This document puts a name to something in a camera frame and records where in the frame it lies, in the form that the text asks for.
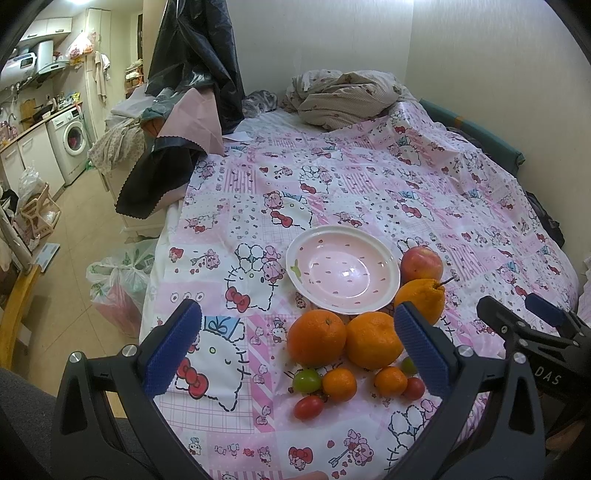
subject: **comforter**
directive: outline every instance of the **comforter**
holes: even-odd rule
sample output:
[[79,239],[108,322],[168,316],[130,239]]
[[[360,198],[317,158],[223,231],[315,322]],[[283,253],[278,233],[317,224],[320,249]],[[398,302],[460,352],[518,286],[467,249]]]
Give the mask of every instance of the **comforter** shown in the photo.
[[[504,349],[476,316],[481,297],[553,332],[525,310],[524,296],[537,292],[572,307],[577,277],[517,181],[417,102],[328,134],[295,129],[286,115],[247,123],[252,143],[226,145],[225,156],[209,155],[194,171],[150,322],[164,322],[183,298],[199,301],[206,317],[168,392],[155,400],[212,478],[277,480],[315,470],[382,478],[440,399],[380,398],[374,374],[343,358],[320,373],[347,366],[358,379],[356,396],[327,403],[313,421],[294,419],[299,366],[285,351],[286,334],[313,306],[285,273],[290,242],[339,224],[377,237],[399,257],[429,246],[444,261],[444,277],[455,280],[437,327],[483,356]],[[485,396],[475,402],[462,438],[485,403]]]

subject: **kitchen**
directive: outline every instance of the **kitchen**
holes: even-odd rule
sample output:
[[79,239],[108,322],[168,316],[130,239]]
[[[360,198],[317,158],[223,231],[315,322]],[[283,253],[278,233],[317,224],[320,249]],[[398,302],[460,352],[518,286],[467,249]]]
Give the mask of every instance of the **kitchen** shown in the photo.
[[33,167],[56,199],[87,169],[111,108],[143,81],[126,82],[130,65],[141,71],[142,6],[55,0],[30,25],[0,74],[4,190]]

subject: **pink bed sheet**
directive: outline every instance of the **pink bed sheet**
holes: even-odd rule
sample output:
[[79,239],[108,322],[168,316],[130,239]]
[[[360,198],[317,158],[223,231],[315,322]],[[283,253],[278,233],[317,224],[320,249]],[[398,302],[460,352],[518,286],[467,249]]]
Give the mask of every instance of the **pink bed sheet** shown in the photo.
[[[298,365],[285,352],[285,336],[312,306],[285,273],[290,242],[331,223],[362,229],[399,257],[430,246],[444,260],[444,276],[455,278],[437,326],[485,356],[504,350],[476,317],[482,296],[551,332],[526,312],[524,296],[534,291],[572,307],[577,277],[517,181],[416,102],[327,134],[283,121],[253,125],[246,129],[252,143],[209,155],[190,182],[152,326],[188,297],[207,317],[156,403],[214,479],[277,480],[315,470],[335,479],[382,478],[440,400],[428,393],[412,403],[379,398],[372,374],[342,359],[358,378],[355,398],[327,404],[309,423],[293,419],[301,396],[290,392]],[[484,405],[485,397],[475,403],[463,437]]]

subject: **white wall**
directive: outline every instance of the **white wall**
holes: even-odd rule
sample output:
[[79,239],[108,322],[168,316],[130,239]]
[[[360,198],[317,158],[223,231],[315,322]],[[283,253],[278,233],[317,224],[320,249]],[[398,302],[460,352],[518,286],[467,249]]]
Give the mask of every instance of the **white wall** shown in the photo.
[[413,0],[227,3],[247,95],[284,92],[293,76],[321,68],[383,70],[404,81]]
[[523,187],[591,252],[591,66],[543,0],[416,0],[406,84],[519,148]]

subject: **black fabric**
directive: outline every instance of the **black fabric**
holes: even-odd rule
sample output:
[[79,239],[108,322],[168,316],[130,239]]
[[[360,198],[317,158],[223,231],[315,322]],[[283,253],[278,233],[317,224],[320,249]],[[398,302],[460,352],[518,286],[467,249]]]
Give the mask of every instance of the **black fabric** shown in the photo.
[[198,148],[167,147],[144,154],[119,193],[117,213],[148,218],[165,193],[189,183],[199,157],[205,155]]
[[530,201],[531,207],[534,209],[535,214],[540,219],[540,222],[544,227],[544,230],[546,230],[548,236],[554,240],[560,248],[562,248],[564,245],[564,235],[562,234],[562,230],[560,230],[560,224],[550,215],[548,215],[548,212],[546,212],[544,207],[542,207],[542,204],[533,193],[525,192],[525,195]]
[[225,0],[169,0],[156,41],[148,95],[213,86],[222,132],[244,119],[244,88]]

